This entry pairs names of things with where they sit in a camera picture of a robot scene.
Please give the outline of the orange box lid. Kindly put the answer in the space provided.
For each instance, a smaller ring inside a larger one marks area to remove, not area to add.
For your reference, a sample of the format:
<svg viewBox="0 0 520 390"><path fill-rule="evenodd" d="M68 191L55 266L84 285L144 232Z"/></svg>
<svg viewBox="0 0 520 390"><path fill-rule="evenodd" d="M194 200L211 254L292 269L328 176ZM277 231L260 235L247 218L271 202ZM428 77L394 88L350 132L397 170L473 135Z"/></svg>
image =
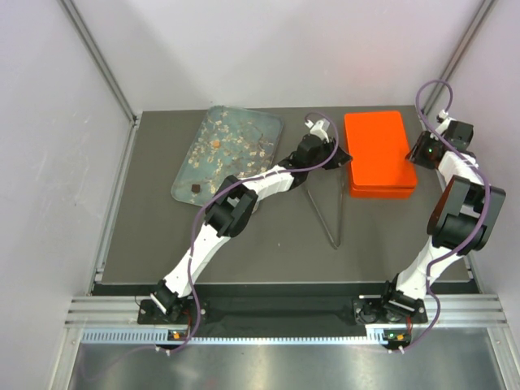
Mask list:
<svg viewBox="0 0 520 390"><path fill-rule="evenodd" d="M344 116L348 166L357 184L396 185L406 169L410 145L397 110L348 113Z"/></svg>

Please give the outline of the orange chocolate box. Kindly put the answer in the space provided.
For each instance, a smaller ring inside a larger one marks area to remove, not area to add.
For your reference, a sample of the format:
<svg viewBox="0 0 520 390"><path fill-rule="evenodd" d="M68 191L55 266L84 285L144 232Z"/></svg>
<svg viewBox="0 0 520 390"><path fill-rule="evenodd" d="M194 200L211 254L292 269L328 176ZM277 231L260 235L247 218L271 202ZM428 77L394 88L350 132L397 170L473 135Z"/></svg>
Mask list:
<svg viewBox="0 0 520 390"><path fill-rule="evenodd" d="M354 170L349 168L349 195L355 198L407 199L418 184L414 168L406 169L396 180L396 185L357 184L353 178Z"/></svg>

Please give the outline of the metal serving tongs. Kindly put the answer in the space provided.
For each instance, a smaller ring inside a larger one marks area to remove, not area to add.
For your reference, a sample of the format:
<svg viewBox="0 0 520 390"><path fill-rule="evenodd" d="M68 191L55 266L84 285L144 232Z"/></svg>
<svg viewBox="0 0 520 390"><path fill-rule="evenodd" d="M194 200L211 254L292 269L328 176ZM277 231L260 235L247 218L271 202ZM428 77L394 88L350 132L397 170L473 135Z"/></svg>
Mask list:
<svg viewBox="0 0 520 390"><path fill-rule="evenodd" d="M334 250L338 250L342 245L343 238L343 216L346 194L345 171L340 171L336 174L336 191L328 199L325 199L322 193L316 196L314 190L307 184L303 185L303 193L329 245Z"/></svg>

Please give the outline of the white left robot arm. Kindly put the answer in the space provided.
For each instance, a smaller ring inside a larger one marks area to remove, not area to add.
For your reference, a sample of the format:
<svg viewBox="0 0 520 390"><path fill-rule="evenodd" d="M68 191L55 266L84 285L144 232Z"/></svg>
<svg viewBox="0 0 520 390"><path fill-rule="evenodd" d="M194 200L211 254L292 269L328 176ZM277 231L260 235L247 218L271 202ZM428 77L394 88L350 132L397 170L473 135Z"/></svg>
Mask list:
<svg viewBox="0 0 520 390"><path fill-rule="evenodd" d="M268 171L244 179L226 177L197 212L187 252L150 294L158 315L170 323L182 317L187 297L195 295L197 277L225 243L244 231L257 203L302 185L315 169L336 169L352 160L335 139L309 134Z"/></svg>

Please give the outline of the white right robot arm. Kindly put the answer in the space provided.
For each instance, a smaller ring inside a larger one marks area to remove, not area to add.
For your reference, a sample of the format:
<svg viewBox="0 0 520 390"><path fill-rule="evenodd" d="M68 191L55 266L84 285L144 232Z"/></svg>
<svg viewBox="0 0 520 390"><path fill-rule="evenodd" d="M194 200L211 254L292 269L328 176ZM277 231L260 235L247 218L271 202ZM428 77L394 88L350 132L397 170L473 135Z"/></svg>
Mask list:
<svg viewBox="0 0 520 390"><path fill-rule="evenodd" d="M446 187L428 221L427 243L412 264L387 283L379 301L379 312L389 322L427 320L427 289L449 266L487 244L506 199L502 188L492 186L486 193L483 179L475 173L476 158L467 150L473 126L449 116L438 122L436 134L422 132L407 158L437 170Z"/></svg>

